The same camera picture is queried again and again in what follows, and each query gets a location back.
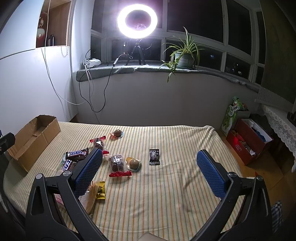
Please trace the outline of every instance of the bolt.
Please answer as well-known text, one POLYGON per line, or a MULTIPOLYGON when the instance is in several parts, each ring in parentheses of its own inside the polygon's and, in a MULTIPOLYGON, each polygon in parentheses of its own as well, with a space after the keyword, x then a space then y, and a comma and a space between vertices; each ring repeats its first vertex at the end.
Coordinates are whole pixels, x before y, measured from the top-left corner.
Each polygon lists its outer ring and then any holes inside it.
POLYGON ((39 173, 39 174, 36 175, 36 179, 40 179, 41 177, 42 177, 42 174, 41 173, 39 173))
POLYGON ((63 176, 67 177, 71 174, 71 172, 69 170, 66 170, 63 172, 63 176))
POLYGON ((262 176, 257 176, 256 177, 258 181, 263 181, 263 177, 262 176))
POLYGON ((235 172, 229 172, 228 175, 232 178, 237 177, 237 174, 235 172))

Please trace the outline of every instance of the ring light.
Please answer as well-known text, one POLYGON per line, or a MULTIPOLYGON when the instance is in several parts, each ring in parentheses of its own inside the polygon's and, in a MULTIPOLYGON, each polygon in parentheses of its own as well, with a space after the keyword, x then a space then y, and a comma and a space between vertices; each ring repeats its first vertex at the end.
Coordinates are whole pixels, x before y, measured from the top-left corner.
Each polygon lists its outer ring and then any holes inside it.
POLYGON ((157 15, 152 8, 150 8, 146 5, 134 4, 134 5, 127 6, 121 10, 121 12, 119 13, 119 16, 117 18, 117 22, 118 22, 119 30, 125 36, 132 38, 132 39, 140 39, 140 38, 147 37, 148 35, 150 35, 154 31, 154 29, 157 26, 157 15), (142 11, 147 12, 150 15, 151 24, 148 28, 141 30, 141 31, 137 31, 137 30, 134 30, 126 25, 127 15, 134 10, 142 10, 142 11))

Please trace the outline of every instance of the red box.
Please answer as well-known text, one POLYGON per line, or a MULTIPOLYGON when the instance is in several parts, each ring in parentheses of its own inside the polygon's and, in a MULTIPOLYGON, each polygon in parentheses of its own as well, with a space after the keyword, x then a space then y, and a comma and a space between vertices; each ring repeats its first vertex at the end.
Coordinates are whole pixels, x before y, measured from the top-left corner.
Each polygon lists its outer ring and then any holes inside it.
POLYGON ((228 133, 226 140, 230 143, 245 165, 255 160, 259 155, 261 155, 261 153, 263 153, 263 151, 267 150, 273 141, 273 139, 251 119, 240 119, 237 122, 235 131, 239 133, 242 138, 244 138, 245 142, 256 153, 252 156, 231 132, 228 133), (266 142, 264 142, 256 134, 256 132, 246 124, 246 121, 253 122, 253 128, 259 131, 260 134, 265 137, 266 142))

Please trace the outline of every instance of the white power adapter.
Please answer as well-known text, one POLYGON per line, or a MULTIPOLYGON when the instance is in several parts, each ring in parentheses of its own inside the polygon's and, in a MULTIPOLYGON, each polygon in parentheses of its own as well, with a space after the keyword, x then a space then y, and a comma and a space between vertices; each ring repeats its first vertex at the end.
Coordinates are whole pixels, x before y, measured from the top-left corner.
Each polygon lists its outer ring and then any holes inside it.
POLYGON ((87 61, 86 67, 91 68, 91 67, 94 67, 94 66, 100 65, 100 64, 101 64, 101 61, 99 59, 93 58, 93 59, 89 59, 87 61))

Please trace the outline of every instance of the tripod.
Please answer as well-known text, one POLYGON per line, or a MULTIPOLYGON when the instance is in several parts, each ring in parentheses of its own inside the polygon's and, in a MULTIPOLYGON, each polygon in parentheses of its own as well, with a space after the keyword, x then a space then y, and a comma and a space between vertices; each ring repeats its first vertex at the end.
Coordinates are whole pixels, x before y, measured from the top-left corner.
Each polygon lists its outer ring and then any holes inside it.
POLYGON ((142 52, 142 49, 141 49, 141 46, 140 46, 140 43, 141 43, 142 40, 136 40, 136 44, 135 44, 135 47, 133 48, 132 52, 131 52, 131 56, 133 57, 133 53, 134 51, 137 49, 139 51, 139 54, 140 54, 140 57, 139 57, 139 65, 141 65, 141 60, 143 61, 143 65, 145 65, 145 60, 144 60, 144 55, 143 55, 143 52, 142 52))

